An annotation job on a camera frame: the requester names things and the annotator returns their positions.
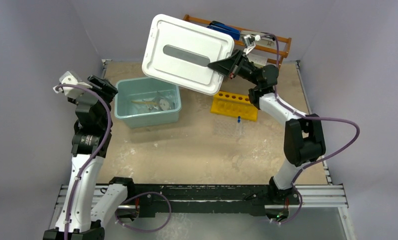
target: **beige table surface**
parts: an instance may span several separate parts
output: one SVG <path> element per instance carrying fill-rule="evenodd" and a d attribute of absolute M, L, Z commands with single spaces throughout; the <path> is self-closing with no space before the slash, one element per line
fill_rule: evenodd
<path fill-rule="evenodd" d="M 143 77 L 140 63 L 109 62 L 105 77 L 112 84 Z M 236 77 L 221 90 L 247 95 L 253 84 Z M 280 96 L 307 112 L 301 83 L 293 63 L 284 63 L 278 77 Z M 114 117 L 112 139 L 98 183 L 130 177 L 135 183 L 268 184 L 284 160 L 284 128 L 259 111 L 257 122 L 243 121 L 244 136 L 224 138 L 213 133 L 215 120 L 235 118 L 210 113 L 213 97 L 180 89 L 181 111 L 176 123 L 130 129 Z M 298 184 L 327 184 L 322 164 L 308 168 Z"/>

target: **gray wall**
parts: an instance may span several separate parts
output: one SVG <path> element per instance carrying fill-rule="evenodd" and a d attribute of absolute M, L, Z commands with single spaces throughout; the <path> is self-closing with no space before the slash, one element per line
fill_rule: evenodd
<path fill-rule="evenodd" d="M 152 19 L 185 14 L 292 38 L 300 59 L 335 0 L 71 0 L 103 59 L 143 58 Z"/>
<path fill-rule="evenodd" d="M 355 120 L 361 136 L 329 160 L 359 239 L 398 240 L 398 0 L 337 0 L 304 57 L 310 105 Z M 354 134 L 324 124 L 328 152 Z"/>
<path fill-rule="evenodd" d="M 101 60 L 67 0 L 0 0 L 0 239 L 41 239 L 67 183 L 74 106 L 52 87 Z"/>

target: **white plastic lid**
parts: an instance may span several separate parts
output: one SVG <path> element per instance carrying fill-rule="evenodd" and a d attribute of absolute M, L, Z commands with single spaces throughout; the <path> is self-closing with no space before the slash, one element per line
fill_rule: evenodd
<path fill-rule="evenodd" d="M 152 20 L 141 69 L 151 78 L 214 95 L 224 76 L 207 65 L 230 57 L 234 45 L 228 34 L 159 14 Z"/>

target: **yellow test tube rack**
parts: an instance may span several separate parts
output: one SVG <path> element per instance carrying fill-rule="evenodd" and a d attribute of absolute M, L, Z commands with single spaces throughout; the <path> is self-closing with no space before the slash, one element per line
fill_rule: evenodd
<path fill-rule="evenodd" d="M 258 109 L 249 102 L 246 95 L 219 91 L 213 96 L 211 113 L 256 122 Z"/>

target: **light blue plastic bin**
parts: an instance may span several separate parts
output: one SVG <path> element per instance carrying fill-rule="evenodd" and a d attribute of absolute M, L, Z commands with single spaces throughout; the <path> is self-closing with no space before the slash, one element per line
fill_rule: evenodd
<path fill-rule="evenodd" d="M 179 86 L 151 77 L 121 80 L 116 83 L 118 94 L 115 97 L 114 114 L 130 128 L 175 123 L 182 109 Z M 172 105 L 171 110 L 141 112 L 142 104 L 132 101 L 151 101 L 157 95 L 163 96 Z"/>

